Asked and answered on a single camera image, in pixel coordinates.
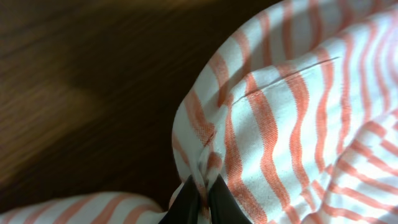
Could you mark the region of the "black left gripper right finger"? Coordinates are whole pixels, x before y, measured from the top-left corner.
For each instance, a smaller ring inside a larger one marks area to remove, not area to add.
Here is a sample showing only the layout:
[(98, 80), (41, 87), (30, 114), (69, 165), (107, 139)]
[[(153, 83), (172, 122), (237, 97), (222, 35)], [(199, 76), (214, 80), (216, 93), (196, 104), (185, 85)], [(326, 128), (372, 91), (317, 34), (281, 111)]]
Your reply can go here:
[(251, 224), (220, 175), (209, 191), (208, 204), (212, 224)]

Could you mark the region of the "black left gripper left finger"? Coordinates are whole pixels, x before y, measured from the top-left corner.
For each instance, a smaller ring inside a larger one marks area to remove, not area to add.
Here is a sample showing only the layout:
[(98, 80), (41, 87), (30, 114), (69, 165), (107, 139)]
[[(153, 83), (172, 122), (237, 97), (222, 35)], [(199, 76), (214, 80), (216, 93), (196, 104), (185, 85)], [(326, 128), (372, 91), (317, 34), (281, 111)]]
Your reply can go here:
[(159, 224), (197, 224), (200, 205), (199, 191), (189, 177)]

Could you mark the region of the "orange white striped shirt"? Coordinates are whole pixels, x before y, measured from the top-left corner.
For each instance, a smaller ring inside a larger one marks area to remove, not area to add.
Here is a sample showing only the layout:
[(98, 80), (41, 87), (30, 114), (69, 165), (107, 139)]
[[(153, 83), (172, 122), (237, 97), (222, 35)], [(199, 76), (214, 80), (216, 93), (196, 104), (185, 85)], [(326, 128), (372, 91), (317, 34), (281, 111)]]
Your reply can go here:
[[(397, 2), (282, 1), (243, 24), (174, 119), (182, 184), (212, 223), (218, 175), (251, 223), (397, 222)], [(51, 200), (2, 223), (159, 223), (137, 194)]]

